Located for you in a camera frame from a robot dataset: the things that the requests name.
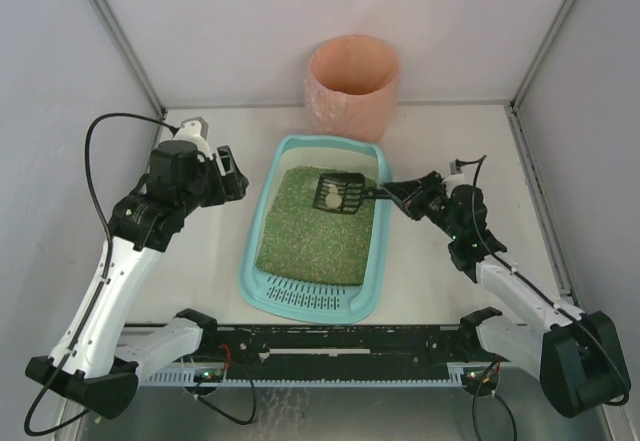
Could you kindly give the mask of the black litter scoop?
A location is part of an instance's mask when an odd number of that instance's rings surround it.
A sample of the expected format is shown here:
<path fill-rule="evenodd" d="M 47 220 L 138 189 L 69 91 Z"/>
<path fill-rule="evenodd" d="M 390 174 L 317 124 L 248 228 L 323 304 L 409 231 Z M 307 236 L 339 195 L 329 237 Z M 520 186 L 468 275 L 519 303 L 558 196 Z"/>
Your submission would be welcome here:
<path fill-rule="evenodd" d="M 324 205 L 324 198 L 327 194 L 329 184 L 336 185 L 343 198 L 342 208 L 338 211 L 329 210 Z M 391 196 L 383 189 L 369 186 L 364 174 L 325 172 L 318 178 L 313 199 L 313 208 L 329 213 L 354 215 L 365 201 L 390 199 Z"/>

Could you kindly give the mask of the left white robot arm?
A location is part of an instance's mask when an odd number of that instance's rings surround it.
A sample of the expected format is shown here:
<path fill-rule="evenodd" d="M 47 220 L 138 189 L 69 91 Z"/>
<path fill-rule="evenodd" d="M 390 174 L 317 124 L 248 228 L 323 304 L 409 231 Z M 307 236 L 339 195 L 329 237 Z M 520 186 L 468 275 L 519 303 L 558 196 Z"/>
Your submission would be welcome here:
<path fill-rule="evenodd" d="M 228 146 L 206 154 L 193 141 L 160 143 L 148 172 L 113 208 L 96 273 L 69 328 L 50 354 L 28 362 L 26 376 L 114 419 L 142 381 L 202 347 L 214 348 L 216 320 L 193 309 L 137 343 L 118 340 L 142 285 L 186 218 L 242 199 L 248 185 Z"/>

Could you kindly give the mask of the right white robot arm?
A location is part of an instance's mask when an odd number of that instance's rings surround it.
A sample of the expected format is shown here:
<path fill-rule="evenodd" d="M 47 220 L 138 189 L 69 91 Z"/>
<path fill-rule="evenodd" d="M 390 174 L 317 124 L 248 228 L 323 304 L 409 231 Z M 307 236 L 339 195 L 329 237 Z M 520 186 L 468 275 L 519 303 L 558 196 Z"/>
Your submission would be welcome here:
<path fill-rule="evenodd" d="M 380 189 L 410 219 L 428 219 L 440 228 L 450 239 L 456 269 L 523 321 L 516 326 L 496 314 L 480 322 L 475 332 L 483 350 L 537 379 L 550 404 L 567 418 L 629 401 L 631 380 L 612 319 L 601 311 L 585 312 L 523 274 L 488 229 L 476 183 L 448 189 L 444 178 L 431 172 Z"/>

